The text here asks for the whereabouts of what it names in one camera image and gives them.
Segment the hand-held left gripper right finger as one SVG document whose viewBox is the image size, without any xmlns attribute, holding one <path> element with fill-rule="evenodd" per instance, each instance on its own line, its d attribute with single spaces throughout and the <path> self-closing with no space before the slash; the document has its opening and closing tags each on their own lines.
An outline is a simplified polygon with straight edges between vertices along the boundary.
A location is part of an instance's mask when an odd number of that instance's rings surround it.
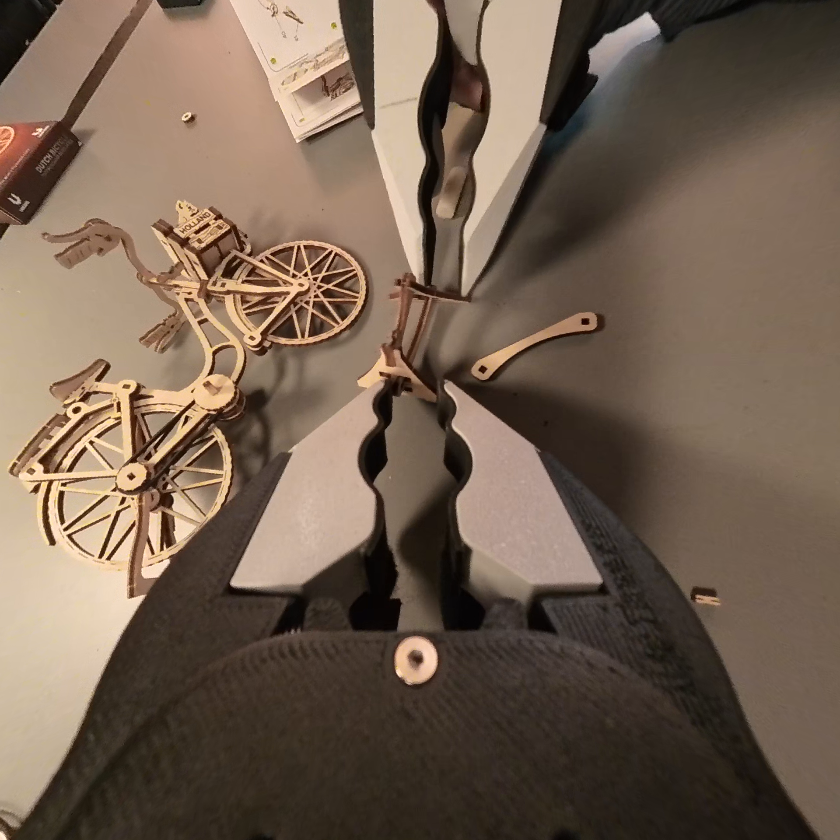
<svg viewBox="0 0 840 840">
<path fill-rule="evenodd" d="M 452 381 L 438 391 L 444 465 L 455 481 L 442 570 L 446 617 L 499 601 L 603 586 L 592 551 L 541 452 Z"/>
</svg>

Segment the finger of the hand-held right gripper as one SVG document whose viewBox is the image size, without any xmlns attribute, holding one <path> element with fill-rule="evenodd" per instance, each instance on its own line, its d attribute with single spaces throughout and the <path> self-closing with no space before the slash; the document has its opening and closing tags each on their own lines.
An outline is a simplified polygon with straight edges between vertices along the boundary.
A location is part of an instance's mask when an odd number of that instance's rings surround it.
<svg viewBox="0 0 840 840">
<path fill-rule="evenodd" d="M 470 296 L 492 257 L 539 150 L 561 1 L 484 2 L 476 25 L 486 125 L 471 158 L 474 195 L 462 230 L 460 292 Z"/>
<path fill-rule="evenodd" d="M 445 37 L 442 2 L 372 4 L 372 139 L 407 264 L 423 284 L 434 273 Z"/>
</svg>

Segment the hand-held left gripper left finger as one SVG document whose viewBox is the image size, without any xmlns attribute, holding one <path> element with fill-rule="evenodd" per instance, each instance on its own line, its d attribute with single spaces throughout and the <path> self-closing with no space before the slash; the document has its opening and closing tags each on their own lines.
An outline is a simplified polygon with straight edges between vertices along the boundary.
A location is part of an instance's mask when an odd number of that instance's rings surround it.
<svg viewBox="0 0 840 840">
<path fill-rule="evenodd" d="M 373 384 L 296 444 L 230 580 L 237 592 L 329 597 L 393 613 L 396 564 L 384 502 L 392 385 Z"/>
</svg>

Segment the small wooden model assembly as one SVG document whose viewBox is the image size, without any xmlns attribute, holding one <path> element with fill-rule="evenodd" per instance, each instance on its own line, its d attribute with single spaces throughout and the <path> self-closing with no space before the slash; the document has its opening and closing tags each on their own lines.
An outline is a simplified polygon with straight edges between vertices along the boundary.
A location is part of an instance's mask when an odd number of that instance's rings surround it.
<svg viewBox="0 0 840 840">
<path fill-rule="evenodd" d="M 372 367 L 358 379 L 366 389 L 381 383 L 394 396 L 409 394 L 427 403 L 437 402 L 437 392 L 418 371 L 419 357 L 438 305 L 469 303 L 470 297 L 424 285 L 411 272 L 396 278 L 388 298 L 397 304 L 394 327 Z"/>
</svg>

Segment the curved wooden strip part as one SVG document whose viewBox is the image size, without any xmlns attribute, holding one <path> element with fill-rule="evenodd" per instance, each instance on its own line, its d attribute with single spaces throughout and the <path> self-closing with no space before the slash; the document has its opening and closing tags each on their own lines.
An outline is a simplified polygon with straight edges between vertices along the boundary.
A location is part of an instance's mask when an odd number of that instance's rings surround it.
<svg viewBox="0 0 840 840">
<path fill-rule="evenodd" d="M 480 382 L 494 377 L 506 364 L 541 343 L 572 335 L 587 334 L 602 327 L 602 317 L 593 311 L 583 311 L 562 319 L 507 346 L 479 358 L 470 373 Z"/>
</svg>

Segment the person's right forearm grey sleeve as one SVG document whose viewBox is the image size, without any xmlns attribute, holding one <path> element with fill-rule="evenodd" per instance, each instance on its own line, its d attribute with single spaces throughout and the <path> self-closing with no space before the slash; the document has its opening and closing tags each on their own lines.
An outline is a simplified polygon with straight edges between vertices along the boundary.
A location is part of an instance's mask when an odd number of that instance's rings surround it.
<svg viewBox="0 0 840 840">
<path fill-rule="evenodd" d="M 669 9 L 673 3 L 670 1 L 597 2 L 594 23 L 586 41 L 587 48 L 593 48 L 605 35 L 631 24 L 646 14 L 651 16 L 661 32 L 665 32 L 670 26 L 668 21 L 673 14 Z"/>
</svg>

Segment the wooden bicycle model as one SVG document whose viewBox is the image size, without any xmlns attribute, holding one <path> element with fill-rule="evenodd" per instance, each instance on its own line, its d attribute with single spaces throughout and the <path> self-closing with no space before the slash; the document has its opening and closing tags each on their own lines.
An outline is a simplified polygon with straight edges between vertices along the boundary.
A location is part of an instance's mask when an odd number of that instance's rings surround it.
<svg viewBox="0 0 840 840">
<path fill-rule="evenodd" d="M 229 497 L 234 461 L 220 424 L 245 413 L 247 353 L 335 339 L 368 298 L 360 262 L 338 245 L 299 239 L 256 253 L 216 208 L 175 207 L 176 224 L 152 225 L 172 262 L 163 271 L 101 218 L 41 236 L 65 245 L 55 258 L 67 269 L 121 247 L 137 280 L 171 308 L 140 342 L 162 353 L 189 328 L 203 351 L 197 376 L 176 390 L 108 382 L 110 363 L 95 360 L 50 386 L 59 411 L 9 466 L 35 496 L 45 543 L 126 572 L 130 599 L 155 582 L 144 573 L 171 561 Z"/>
</svg>

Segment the dark model kit box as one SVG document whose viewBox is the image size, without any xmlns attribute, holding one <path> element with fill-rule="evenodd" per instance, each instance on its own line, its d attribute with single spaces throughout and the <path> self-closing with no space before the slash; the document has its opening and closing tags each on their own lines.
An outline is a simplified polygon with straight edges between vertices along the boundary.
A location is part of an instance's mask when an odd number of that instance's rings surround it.
<svg viewBox="0 0 840 840">
<path fill-rule="evenodd" d="M 2 124 L 1 224 L 28 224 L 80 147 L 61 121 Z"/>
</svg>

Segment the person's right hand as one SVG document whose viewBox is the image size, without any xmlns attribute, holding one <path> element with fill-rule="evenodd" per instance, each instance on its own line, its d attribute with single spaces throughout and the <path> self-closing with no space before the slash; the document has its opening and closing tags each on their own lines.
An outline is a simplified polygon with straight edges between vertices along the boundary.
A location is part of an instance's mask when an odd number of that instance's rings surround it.
<svg viewBox="0 0 840 840">
<path fill-rule="evenodd" d="M 462 108 L 481 113 L 487 96 L 477 66 L 471 65 L 459 52 L 454 53 L 449 100 Z"/>
</svg>

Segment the white instruction booklet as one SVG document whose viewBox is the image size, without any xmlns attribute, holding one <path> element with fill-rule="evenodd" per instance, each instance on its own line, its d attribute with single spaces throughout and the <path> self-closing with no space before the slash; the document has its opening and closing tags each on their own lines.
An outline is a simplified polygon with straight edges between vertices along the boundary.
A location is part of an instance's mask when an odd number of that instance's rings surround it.
<svg viewBox="0 0 840 840">
<path fill-rule="evenodd" d="M 362 113 L 337 1 L 233 1 L 300 143 Z"/>
</svg>

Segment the pale wax stick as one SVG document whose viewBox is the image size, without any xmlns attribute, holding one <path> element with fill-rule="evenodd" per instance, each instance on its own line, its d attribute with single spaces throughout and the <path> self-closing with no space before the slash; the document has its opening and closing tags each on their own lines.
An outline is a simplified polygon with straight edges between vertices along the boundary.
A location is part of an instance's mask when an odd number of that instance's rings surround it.
<svg viewBox="0 0 840 840">
<path fill-rule="evenodd" d="M 456 217 L 465 194 L 468 175 L 468 167 L 461 164 L 453 165 L 448 170 L 437 195 L 435 207 L 437 217 L 442 219 Z"/>
</svg>

